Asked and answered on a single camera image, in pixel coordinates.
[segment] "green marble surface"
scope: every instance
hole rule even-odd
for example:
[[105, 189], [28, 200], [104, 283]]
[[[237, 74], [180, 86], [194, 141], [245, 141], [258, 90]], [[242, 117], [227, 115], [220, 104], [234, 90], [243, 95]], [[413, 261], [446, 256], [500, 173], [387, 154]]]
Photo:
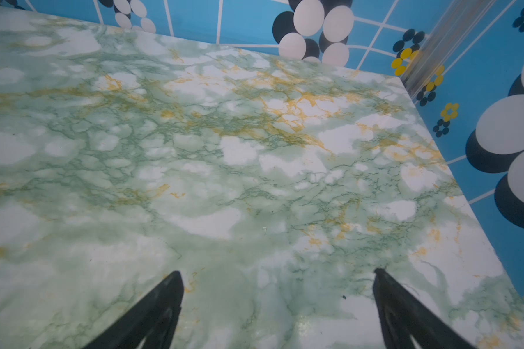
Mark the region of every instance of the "green marble surface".
[[377, 267], [524, 348], [398, 78], [0, 8], [0, 349], [80, 348], [173, 270], [173, 348], [381, 348]]

